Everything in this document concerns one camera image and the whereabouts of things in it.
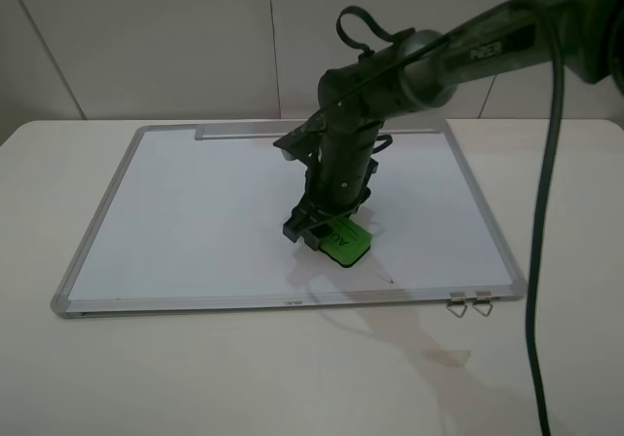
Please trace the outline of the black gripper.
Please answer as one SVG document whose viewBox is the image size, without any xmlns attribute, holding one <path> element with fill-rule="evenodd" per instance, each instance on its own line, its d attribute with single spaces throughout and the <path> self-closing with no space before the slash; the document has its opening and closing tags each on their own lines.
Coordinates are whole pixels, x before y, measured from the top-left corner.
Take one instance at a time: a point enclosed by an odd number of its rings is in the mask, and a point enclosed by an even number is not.
<svg viewBox="0 0 624 436">
<path fill-rule="evenodd" d="M 371 190 L 364 185 L 354 197 L 340 199 L 342 193 L 305 193 L 292 209 L 290 217 L 283 224 L 283 234 L 288 239 L 298 239 L 313 251 L 319 251 L 322 243 L 333 234 L 329 221 L 350 216 L 371 196 Z"/>
</svg>

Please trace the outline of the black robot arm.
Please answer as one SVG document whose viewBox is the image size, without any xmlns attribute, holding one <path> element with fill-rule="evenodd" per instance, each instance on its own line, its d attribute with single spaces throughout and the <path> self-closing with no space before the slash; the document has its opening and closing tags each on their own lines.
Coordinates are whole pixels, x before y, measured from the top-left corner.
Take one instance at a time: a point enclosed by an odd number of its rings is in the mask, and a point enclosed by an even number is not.
<svg viewBox="0 0 624 436">
<path fill-rule="evenodd" d="M 391 34 L 375 21 L 370 30 L 386 48 L 360 45 L 355 63 L 327 71 L 318 85 L 318 110 L 276 141 L 306 168 L 304 193 L 284 234 L 318 248 L 326 225 L 358 211 L 370 196 L 373 156 L 391 143 L 381 134 L 389 119 L 442 107 L 461 84 L 550 63 L 553 91 L 533 223 L 541 236 L 565 75 L 588 84 L 622 82 L 623 0 L 510 0 L 443 34 Z"/>
</svg>

